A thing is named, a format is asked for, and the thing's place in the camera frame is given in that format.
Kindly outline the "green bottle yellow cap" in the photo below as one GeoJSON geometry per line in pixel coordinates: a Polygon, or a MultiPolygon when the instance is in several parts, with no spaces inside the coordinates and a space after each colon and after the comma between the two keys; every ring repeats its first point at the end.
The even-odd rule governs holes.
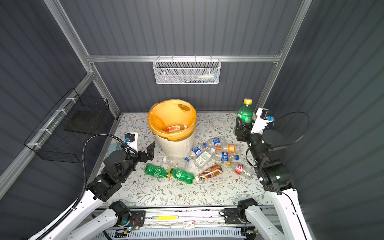
{"type": "Polygon", "coordinates": [[[243,106],[238,110],[235,118],[234,134],[236,135],[241,125],[252,126],[253,109],[252,99],[244,99],[243,106]]]}

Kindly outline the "red label clear bottle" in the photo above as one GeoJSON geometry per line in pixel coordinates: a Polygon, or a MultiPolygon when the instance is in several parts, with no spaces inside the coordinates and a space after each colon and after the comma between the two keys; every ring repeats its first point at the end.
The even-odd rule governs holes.
{"type": "Polygon", "coordinates": [[[255,175],[254,170],[250,166],[232,162],[227,162],[227,166],[230,167],[235,174],[248,179],[252,179],[252,177],[255,175]]]}

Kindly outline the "brown cola bottle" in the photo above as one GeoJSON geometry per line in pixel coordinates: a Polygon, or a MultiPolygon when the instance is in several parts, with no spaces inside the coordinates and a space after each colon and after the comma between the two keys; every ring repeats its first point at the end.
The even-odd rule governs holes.
{"type": "Polygon", "coordinates": [[[201,174],[195,177],[195,180],[197,182],[206,180],[206,179],[211,179],[214,178],[218,175],[221,175],[223,173],[223,169],[220,165],[214,165],[205,171],[203,171],[201,174]]]}

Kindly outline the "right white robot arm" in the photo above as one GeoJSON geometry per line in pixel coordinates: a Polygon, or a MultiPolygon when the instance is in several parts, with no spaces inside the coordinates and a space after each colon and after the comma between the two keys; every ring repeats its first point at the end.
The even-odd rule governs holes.
{"type": "Polygon", "coordinates": [[[299,142],[310,126],[304,112],[291,112],[273,121],[258,118],[253,125],[236,118],[235,136],[248,145],[251,170],[272,199],[281,228],[265,215],[256,200],[239,201],[239,220],[255,227],[265,240],[311,240],[293,176],[282,161],[287,148],[299,142]]]}

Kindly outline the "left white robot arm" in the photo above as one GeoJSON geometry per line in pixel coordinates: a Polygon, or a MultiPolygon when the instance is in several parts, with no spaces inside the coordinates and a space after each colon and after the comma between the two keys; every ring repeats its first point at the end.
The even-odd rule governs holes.
{"type": "Polygon", "coordinates": [[[152,142],[145,152],[137,150],[137,133],[127,133],[122,140],[109,135],[121,143],[121,150],[114,151],[104,159],[102,172],[90,183],[84,183],[80,196],[56,219],[38,233],[32,240],[90,240],[105,230],[118,225],[121,228],[133,226],[135,218],[122,202],[112,203],[100,215],[82,225],[82,221],[94,210],[107,202],[136,170],[138,163],[154,159],[156,143],[152,142]]]}

